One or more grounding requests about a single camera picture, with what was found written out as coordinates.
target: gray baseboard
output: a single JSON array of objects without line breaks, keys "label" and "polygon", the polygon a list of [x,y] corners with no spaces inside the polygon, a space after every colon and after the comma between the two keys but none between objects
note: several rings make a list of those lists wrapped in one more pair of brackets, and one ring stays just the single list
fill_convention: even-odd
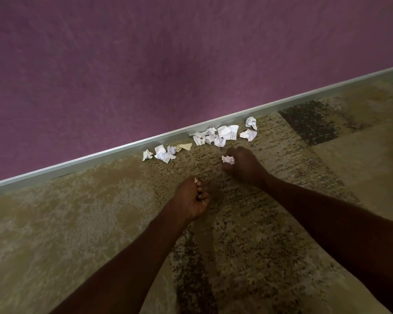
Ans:
[{"label": "gray baseboard", "polygon": [[74,159],[61,164],[53,165],[37,171],[18,175],[0,181],[0,193],[15,190],[21,187],[32,186],[38,183],[43,183],[55,177],[70,174],[82,169],[115,159],[119,159],[131,154],[137,154],[145,149],[155,148],[159,144],[168,144],[177,140],[188,138],[190,133],[201,132],[209,127],[219,127],[224,125],[231,125],[238,121],[246,119],[248,116],[263,116],[270,112],[275,112],[284,108],[288,108],[300,103],[311,101],[317,98],[337,94],[340,91],[349,89],[350,87],[362,85],[365,82],[375,81],[377,79],[390,79],[393,81],[393,67],[381,70],[375,73],[339,82],[330,86],[315,89],[302,94],[277,100],[274,102],[260,105],[254,108],[246,109],[240,112],[232,113],[227,116],[201,122],[193,126],[181,128],[175,131],[160,134],[155,137],[147,138],[137,142],[122,145],[120,147],[111,148],[99,153],[94,153],[85,157]]}]

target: person's left arm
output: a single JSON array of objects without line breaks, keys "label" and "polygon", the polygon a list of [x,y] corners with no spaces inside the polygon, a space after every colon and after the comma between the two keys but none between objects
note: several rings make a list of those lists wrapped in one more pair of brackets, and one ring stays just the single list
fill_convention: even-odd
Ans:
[{"label": "person's left arm", "polygon": [[208,206],[208,189],[197,179],[184,180],[147,229],[51,314],[138,313],[176,240]]}]

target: person's right arm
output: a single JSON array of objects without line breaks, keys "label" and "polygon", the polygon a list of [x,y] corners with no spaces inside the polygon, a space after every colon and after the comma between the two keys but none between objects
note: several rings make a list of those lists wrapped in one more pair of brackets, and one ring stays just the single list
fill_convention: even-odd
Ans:
[{"label": "person's right arm", "polygon": [[223,169],[271,195],[337,262],[393,312],[393,221],[269,174],[246,148]]}]

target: patterned carpet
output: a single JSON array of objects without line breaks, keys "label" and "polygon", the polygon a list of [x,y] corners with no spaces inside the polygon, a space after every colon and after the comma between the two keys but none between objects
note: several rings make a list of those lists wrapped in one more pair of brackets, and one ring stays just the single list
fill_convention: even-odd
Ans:
[{"label": "patterned carpet", "polygon": [[[252,142],[227,146],[249,147],[286,181],[393,219],[393,82],[257,120]],[[190,174],[218,184],[220,199],[178,240],[142,313],[387,313],[280,205],[221,172],[223,153],[193,146],[169,164],[137,155],[0,195],[0,313],[50,311]]]}]

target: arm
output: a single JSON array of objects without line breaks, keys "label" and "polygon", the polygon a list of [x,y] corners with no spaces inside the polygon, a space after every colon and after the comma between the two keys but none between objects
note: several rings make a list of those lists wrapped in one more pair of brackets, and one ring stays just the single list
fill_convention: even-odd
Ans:
[{"label": "arm", "polygon": [[138,313],[176,240],[209,201],[201,181],[183,181],[147,229],[51,313]]},{"label": "arm", "polygon": [[243,147],[229,149],[223,168],[278,201],[337,262],[393,311],[393,221],[358,206],[284,182]]}]

